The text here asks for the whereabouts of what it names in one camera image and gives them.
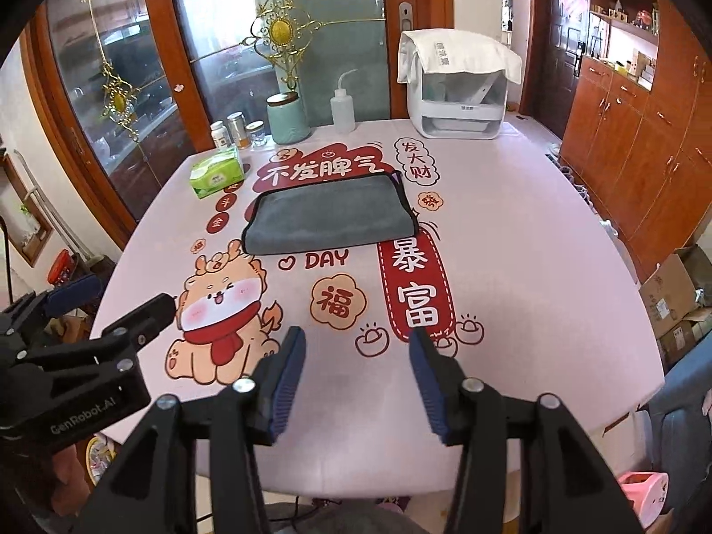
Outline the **purple and grey towel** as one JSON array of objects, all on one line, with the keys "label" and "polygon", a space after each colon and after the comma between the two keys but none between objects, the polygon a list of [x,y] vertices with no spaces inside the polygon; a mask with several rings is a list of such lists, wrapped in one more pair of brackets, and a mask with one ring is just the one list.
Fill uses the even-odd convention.
[{"label": "purple and grey towel", "polygon": [[419,231],[397,172],[261,194],[241,245],[248,255],[293,255],[414,238]]}]

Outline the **pink plastic stool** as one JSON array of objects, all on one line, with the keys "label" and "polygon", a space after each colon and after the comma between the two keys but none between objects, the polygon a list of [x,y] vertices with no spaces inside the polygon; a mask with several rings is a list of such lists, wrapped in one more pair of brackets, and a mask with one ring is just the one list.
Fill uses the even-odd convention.
[{"label": "pink plastic stool", "polygon": [[664,510],[668,498],[668,474],[655,471],[628,471],[618,478],[643,528],[651,527]]}]

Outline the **blue chair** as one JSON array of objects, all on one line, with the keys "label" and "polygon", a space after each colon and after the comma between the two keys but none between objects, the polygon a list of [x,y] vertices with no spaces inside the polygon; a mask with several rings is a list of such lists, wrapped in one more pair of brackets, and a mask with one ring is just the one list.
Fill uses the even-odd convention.
[{"label": "blue chair", "polygon": [[651,467],[668,476],[664,510],[678,511],[706,481],[711,464],[711,334],[668,371],[646,411]]}]

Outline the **green tissue pack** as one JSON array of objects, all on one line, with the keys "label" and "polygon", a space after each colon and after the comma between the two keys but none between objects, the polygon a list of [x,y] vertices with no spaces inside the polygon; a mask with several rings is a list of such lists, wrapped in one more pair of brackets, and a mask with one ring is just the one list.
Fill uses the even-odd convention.
[{"label": "green tissue pack", "polygon": [[221,189],[243,182],[244,177],[239,150],[235,146],[229,146],[195,164],[190,170],[188,181],[195,196],[203,199]]}]

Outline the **cardboard box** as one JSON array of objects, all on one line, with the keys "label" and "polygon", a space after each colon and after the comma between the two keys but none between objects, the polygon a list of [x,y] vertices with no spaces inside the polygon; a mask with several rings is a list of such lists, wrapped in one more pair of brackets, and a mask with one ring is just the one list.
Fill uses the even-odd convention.
[{"label": "cardboard box", "polygon": [[661,362],[665,371],[670,370],[685,354],[710,333],[712,311],[709,307],[700,307],[688,313],[659,340]]},{"label": "cardboard box", "polygon": [[651,328],[657,339],[702,306],[701,288],[685,267],[678,252],[669,255],[639,290]]}]

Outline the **white pill bottle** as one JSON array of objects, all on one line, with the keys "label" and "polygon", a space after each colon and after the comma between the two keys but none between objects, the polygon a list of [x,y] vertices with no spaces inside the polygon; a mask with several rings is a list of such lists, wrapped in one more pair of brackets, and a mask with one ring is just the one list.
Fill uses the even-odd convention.
[{"label": "white pill bottle", "polygon": [[232,138],[229,135],[227,127],[222,121],[213,122],[210,124],[210,134],[214,140],[216,148],[224,148],[232,145]]}]

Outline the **printed pink tablecloth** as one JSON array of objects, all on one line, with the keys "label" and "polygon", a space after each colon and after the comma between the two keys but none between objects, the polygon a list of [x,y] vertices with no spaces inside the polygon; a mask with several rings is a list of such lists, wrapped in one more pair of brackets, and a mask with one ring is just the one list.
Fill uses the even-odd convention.
[{"label": "printed pink tablecloth", "polygon": [[[125,247],[95,328],[158,293],[181,299],[185,316],[140,365],[153,396],[183,400],[221,391],[302,328],[307,361],[286,432],[258,454],[267,490],[346,498],[454,485],[459,454],[429,429],[410,369],[415,325],[505,396],[559,396],[614,473],[643,461],[635,412],[663,383],[646,309],[610,235],[524,135],[426,140],[381,121],[246,159],[240,187],[203,199],[190,167],[176,170]],[[379,171],[402,176],[416,238],[240,254],[259,194]]]}]

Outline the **small glass jar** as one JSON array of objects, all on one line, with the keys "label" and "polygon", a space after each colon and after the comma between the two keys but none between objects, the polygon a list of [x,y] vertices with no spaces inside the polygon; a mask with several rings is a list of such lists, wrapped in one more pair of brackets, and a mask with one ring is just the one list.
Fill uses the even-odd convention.
[{"label": "small glass jar", "polygon": [[252,146],[262,147],[267,143],[266,124],[264,124],[261,119],[250,122],[245,129],[247,135],[249,135]]}]

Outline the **glass sliding door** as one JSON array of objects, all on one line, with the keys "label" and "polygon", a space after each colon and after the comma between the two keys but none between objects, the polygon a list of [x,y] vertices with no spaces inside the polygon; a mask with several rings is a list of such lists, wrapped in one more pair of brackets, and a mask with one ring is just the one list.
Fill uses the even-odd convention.
[{"label": "glass sliding door", "polygon": [[338,81],[361,121],[402,118],[400,35],[453,23],[454,0],[44,0],[19,54],[61,167],[124,246],[213,122],[264,121],[293,90],[320,127]]}]

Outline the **teal ceramic jar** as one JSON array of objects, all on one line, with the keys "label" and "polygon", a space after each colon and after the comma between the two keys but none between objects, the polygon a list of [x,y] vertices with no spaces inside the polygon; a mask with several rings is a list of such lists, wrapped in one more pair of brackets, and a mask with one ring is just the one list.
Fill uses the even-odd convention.
[{"label": "teal ceramic jar", "polygon": [[278,145],[300,142],[312,132],[302,99],[293,90],[270,95],[267,116],[271,137]]}]

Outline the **white squeeze wash bottle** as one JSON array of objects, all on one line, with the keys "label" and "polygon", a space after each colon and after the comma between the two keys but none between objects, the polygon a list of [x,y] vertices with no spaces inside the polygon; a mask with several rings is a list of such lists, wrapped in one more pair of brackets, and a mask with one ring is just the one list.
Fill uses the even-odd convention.
[{"label": "white squeeze wash bottle", "polygon": [[331,112],[334,129],[338,133],[348,134],[356,128],[354,99],[345,87],[345,79],[356,73],[356,69],[345,71],[338,77],[337,87],[331,98]]}]

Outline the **wooden cabinet unit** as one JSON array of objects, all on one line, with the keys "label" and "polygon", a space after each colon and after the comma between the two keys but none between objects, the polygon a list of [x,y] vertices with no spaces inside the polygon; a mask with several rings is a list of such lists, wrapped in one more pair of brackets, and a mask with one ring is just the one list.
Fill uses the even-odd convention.
[{"label": "wooden cabinet unit", "polygon": [[673,0],[590,0],[561,157],[642,280],[711,216],[711,56]]}]

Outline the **white desktop appliance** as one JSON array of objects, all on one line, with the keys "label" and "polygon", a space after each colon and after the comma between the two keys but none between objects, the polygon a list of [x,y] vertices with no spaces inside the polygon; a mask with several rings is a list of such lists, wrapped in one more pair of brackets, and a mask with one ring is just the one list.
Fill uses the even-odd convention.
[{"label": "white desktop appliance", "polygon": [[505,118],[508,80],[497,73],[424,73],[407,85],[410,120],[427,139],[491,140]]}]

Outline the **white cloth cover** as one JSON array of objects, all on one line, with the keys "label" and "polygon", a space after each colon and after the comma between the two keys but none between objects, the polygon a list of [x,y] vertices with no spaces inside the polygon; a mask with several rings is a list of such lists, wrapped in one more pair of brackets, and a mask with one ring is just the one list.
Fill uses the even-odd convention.
[{"label": "white cloth cover", "polygon": [[522,57],[490,36],[442,28],[400,33],[398,83],[415,83],[421,73],[486,75],[500,71],[514,85],[522,83]]}]

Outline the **dark wooden entrance door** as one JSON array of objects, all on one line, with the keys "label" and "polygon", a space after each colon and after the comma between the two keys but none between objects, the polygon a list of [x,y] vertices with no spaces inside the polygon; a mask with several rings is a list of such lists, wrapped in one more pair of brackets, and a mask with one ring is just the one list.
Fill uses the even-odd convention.
[{"label": "dark wooden entrance door", "polygon": [[531,0],[525,106],[563,137],[579,81],[589,27],[589,0]]}]

